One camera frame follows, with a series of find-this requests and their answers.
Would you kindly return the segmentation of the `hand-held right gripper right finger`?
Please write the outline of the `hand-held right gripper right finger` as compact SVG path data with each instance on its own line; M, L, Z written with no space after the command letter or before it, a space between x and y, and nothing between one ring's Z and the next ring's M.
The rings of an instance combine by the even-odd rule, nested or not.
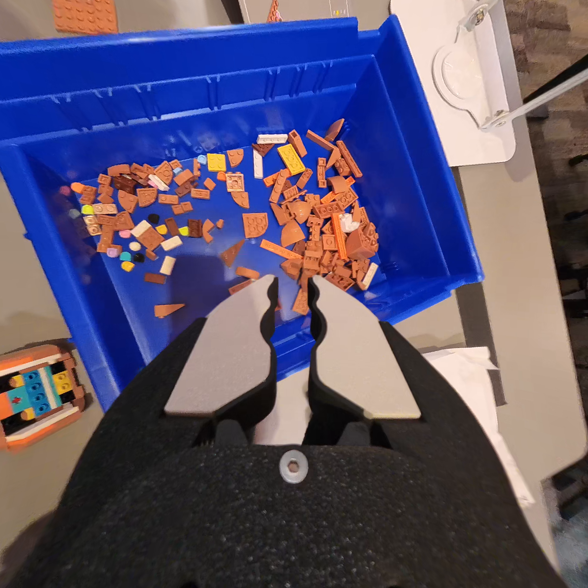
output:
M305 442L371 441L374 422L416 420L421 411L377 317L325 278L308 282L311 419Z

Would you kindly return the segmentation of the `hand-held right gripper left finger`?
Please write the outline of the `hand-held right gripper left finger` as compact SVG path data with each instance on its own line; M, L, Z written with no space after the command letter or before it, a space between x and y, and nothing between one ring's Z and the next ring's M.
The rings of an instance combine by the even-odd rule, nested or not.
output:
M199 425L212 438L238 425L243 441L254 441L276 403L277 303L278 279L266 275L209 313L166 402L171 424Z

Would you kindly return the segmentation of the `pile of lego pieces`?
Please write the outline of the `pile of lego pieces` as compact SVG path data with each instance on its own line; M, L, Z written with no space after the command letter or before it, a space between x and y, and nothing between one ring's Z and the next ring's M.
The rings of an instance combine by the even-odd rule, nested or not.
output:
M325 136L306 132L326 152L313 168L305 163L307 149L295 129L258 135L251 146L253 179L269 190L269 212L251 208L243 148L200 154L191 164L178 159L158 166L118 164L93 184L72 182L59 192L77 200L68 213L80 224L82 237L98 238L99 254L118 260L126 272L161 257L159 268L147 270L144 280L164 285L177 261L171 251L189 239L210 245L223 230L223 218L202 220L192 214L195 201L208 202L217 187L224 187L241 210L243 239L220 253L221 262L231 268L246 241L260 241L297 284L292 312L306 316L312 276L345 292L365 292L379 268L372 261L379 234L354 189L363 174L345 142L337 139L343 122L334 121Z

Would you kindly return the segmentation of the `blue plastic bin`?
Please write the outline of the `blue plastic bin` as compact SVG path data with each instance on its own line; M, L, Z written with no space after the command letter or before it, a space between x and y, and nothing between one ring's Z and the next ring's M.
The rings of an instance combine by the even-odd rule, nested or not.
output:
M79 198L64 188L120 164L153 167L243 148L252 213L268 214L263 236L246 240L235 266L280 280L281 317L272 342L283 379L310 360L309 320L292 311L299 286L283 259L260 246L279 244L270 189L255 179L259 134L296 130L313 170L312 194L325 194L316 164L325 136L339 138L362 176L352 185L379 235L370 288L349 290L392 324L483 280L459 192L401 24L389 17L358 30L355 18L215 27L1 44L1 171L98 401L104 410L144 365L239 282L221 252L244 239L242 209L217 182L210 198L187 200L178 216L224 220L213 240L182 237L163 285L144 281L157 260L130 272L97 252L83 231Z

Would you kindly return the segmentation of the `partly built colourful lego model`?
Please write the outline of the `partly built colourful lego model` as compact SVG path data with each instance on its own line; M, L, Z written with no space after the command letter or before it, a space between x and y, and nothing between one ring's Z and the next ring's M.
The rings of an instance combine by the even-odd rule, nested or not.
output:
M76 422L86 408L77 363L62 344L1 355L1 450L17 452Z

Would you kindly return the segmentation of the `large brown lego plate assembly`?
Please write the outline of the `large brown lego plate assembly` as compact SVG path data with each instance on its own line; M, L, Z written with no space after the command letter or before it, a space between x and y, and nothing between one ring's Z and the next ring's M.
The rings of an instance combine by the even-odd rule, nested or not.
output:
M55 30L75 35L118 33L114 1L52 1Z

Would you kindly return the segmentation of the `white paper sheet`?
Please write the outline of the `white paper sheet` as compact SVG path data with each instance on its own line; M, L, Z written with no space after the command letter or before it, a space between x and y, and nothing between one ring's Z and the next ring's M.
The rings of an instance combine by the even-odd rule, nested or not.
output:
M475 415L491 441L521 508L535 503L516 460L499 432L490 375L498 371L487 347L453 348L424 353L423 357L453 386ZM269 416L254 429L258 445L300 445L311 418L307 398L309 368L277 384L276 403Z

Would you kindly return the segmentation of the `clear acrylic stand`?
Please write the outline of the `clear acrylic stand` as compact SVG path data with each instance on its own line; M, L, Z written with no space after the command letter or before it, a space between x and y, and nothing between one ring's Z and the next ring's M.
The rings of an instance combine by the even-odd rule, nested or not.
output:
M587 81L587 56L566 68L523 100L512 111L493 108L492 93L484 85L484 50L478 48L476 30L489 21L497 1L475 1L456 27L453 43L437 50L432 62L432 77L437 92L452 107L467 111L476 126L488 131L537 111L551 100Z

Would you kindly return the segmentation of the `white base board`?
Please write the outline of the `white base board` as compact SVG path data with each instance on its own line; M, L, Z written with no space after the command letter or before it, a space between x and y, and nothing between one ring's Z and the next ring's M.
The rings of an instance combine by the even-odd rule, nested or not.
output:
M471 115L448 104L437 92L432 62L437 50L453 43L459 20L475 1L390 1L389 11L397 16L435 122L447 163L451 167L502 163L516 150L512 121L504 126L480 130ZM492 107L510 111L500 62L499 12L501 2L490 10L490 20L476 30L478 48L485 51L484 85L495 100Z

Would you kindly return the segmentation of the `grey instruction booklet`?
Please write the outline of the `grey instruction booklet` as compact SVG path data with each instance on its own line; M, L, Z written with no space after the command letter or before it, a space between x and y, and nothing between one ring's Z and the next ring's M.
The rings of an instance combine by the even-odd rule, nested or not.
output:
M354 17L352 1L238 1L244 22L268 20L273 4L282 21Z

